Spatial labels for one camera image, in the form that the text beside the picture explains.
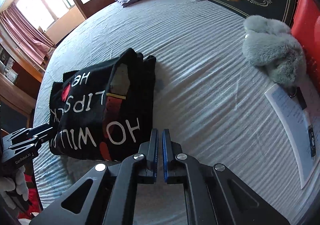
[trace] paper sheet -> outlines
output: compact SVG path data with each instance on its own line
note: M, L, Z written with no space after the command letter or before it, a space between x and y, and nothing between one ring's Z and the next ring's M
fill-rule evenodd
M305 115L297 98L290 98L277 84L265 92L287 133L297 161L301 189L310 179L320 159L320 99L312 82L306 79L300 89L307 103L315 134L316 155L311 157L310 142Z

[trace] gray fur slipper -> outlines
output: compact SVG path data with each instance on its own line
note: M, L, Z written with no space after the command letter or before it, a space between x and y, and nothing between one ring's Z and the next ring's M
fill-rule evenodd
M306 59L290 28L281 21L258 15L244 21L242 52L253 66L265 67L269 77L283 86L296 86L306 74Z

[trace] white bedsheet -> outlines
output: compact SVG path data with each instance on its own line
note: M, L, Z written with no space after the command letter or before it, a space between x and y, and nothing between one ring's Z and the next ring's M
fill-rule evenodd
M35 126L49 119L53 81L132 47L154 55L153 126L201 163L223 163L297 224L319 191L319 166L303 190L287 135L263 93L272 85L241 53L243 18L207 0L114 3L76 28L56 49L41 84ZM34 168L44 207L94 165L53 156L45 144ZM187 224L181 185L138 187L134 224Z

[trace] white glove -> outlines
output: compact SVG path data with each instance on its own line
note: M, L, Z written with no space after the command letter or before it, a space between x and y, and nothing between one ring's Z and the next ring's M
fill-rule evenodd
M18 169L18 172L15 177L17 187L11 178L7 178L7 177L0 178L0 194L11 209L15 209L16 205L13 202L13 200L9 197L9 195L7 195L6 192L13 191L14 189L16 189L17 193L19 195L22 195L25 201L28 200L29 190L27 187L26 179L23 174L25 170L26 169L24 166Z

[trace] pink curtain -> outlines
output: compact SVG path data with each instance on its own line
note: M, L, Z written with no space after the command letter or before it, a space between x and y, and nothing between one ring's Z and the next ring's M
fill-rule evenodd
M41 65L54 43L34 28L14 3L0 13L0 22L17 45Z

